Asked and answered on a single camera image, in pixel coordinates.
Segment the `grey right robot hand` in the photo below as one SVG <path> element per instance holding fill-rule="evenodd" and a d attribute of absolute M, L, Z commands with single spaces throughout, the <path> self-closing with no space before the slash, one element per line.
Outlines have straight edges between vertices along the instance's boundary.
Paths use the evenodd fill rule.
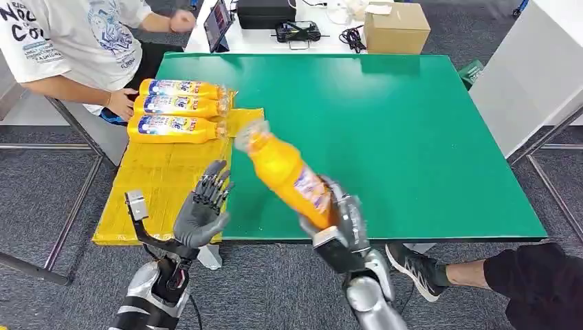
<path fill-rule="evenodd" d="M 326 175 L 320 178 L 331 191 L 330 216 L 333 229 L 317 228 L 312 220 L 298 213 L 300 227 L 311 238 L 313 249 L 322 258 L 365 258 L 371 244 L 358 196 L 352 195 L 338 181 Z"/>

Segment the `person's left hand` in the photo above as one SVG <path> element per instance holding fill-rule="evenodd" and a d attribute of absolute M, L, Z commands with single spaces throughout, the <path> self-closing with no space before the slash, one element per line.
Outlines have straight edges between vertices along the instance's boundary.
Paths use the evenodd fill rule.
<path fill-rule="evenodd" d="M 191 11 L 177 10 L 170 18 L 170 30 L 176 33 L 190 32 L 196 23 L 196 18 Z"/>

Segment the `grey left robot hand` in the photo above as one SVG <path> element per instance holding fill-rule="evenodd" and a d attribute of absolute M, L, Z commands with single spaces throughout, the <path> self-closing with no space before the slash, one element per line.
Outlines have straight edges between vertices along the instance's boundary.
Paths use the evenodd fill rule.
<path fill-rule="evenodd" d="M 189 248 L 200 248 L 223 231 L 230 214 L 223 205 L 233 189 L 225 160 L 212 161 L 188 193 L 175 221 L 175 238 Z"/>

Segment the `person's right hand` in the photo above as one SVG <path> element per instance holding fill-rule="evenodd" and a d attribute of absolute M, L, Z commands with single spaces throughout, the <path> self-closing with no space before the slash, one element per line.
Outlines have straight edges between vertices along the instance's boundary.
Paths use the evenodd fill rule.
<path fill-rule="evenodd" d="M 130 88 L 110 92 L 105 107 L 127 122 L 133 116 L 134 101 L 131 96 L 136 95 L 138 95 L 138 91 Z"/>

